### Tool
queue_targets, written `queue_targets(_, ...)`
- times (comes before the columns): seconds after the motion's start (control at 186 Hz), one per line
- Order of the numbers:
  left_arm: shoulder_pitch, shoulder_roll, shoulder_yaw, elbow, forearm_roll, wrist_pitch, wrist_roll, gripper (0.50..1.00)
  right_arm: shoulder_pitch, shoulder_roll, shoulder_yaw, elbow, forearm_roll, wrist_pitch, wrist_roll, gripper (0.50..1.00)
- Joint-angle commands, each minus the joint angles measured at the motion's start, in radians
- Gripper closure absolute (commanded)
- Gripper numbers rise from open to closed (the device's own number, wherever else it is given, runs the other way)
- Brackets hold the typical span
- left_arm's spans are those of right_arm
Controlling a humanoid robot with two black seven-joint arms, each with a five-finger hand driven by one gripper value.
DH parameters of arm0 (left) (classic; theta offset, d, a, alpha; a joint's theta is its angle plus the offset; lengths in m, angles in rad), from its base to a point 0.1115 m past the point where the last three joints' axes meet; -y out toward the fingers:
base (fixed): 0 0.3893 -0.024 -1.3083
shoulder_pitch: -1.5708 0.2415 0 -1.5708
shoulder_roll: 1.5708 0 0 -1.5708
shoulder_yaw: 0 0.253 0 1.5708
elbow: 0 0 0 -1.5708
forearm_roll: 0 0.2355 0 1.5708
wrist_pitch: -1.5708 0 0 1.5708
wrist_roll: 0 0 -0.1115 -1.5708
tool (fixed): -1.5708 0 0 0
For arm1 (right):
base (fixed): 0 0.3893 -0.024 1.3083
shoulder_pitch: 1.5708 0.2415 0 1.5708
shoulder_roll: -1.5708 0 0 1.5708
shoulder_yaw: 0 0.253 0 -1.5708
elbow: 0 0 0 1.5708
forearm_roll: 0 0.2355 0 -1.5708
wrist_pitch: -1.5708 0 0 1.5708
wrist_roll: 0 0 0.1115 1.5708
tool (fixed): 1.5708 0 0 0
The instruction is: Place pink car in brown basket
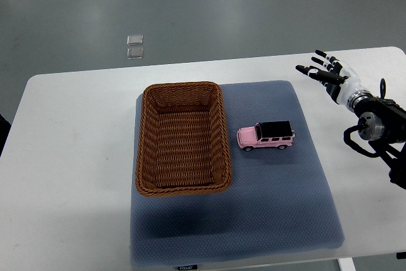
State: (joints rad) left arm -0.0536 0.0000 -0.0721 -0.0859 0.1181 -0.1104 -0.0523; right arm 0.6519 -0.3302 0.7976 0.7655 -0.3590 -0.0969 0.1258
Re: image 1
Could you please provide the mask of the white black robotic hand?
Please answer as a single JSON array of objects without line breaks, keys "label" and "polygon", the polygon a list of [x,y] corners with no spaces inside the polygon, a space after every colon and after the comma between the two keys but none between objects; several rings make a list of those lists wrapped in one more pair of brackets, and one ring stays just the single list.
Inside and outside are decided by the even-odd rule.
[{"label": "white black robotic hand", "polygon": [[316,50],[315,54],[317,56],[311,58],[314,65],[297,65],[296,70],[323,85],[336,104],[354,112],[359,99],[372,96],[348,64],[320,50]]}]

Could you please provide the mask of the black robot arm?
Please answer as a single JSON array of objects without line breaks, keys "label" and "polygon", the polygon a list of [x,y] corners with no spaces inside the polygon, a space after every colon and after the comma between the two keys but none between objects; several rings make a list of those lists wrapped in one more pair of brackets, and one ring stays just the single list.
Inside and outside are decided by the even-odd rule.
[{"label": "black robot arm", "polygon": [[[367,95],[353,102],[358,123],[343,133],[345,144],[370,158],[381,158],[390,168],[390,182],[405,188],[405,147],[394,148],[394,143],[405,144],[405,110],[394,100],[387,99],[386,83],[380,81],[380,96]],[[351,139],[357,132],[374,150],[369,152]]]}]

